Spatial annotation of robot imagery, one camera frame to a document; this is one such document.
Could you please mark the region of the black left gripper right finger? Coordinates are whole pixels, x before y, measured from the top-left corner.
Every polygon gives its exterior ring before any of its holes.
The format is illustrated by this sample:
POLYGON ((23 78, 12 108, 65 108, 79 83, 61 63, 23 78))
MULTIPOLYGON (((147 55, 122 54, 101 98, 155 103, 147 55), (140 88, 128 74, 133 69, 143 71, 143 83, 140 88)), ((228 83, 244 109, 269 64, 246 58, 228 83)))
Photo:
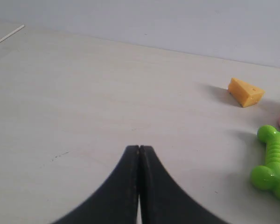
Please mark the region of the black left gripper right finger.
POLYGON ((140 206, 144 224, 226 223, 174 181, 151 146, 140 146, 140 206))

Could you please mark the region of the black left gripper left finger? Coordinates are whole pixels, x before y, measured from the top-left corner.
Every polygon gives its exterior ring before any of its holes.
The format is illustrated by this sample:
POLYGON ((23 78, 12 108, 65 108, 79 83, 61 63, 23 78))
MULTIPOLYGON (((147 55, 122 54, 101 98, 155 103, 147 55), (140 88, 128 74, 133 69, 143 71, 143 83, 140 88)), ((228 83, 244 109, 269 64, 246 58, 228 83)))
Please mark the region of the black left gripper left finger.
POLYGON ((135 224, 139 146, 127 146, 105 182, 82 204, 55 224, 135 224))

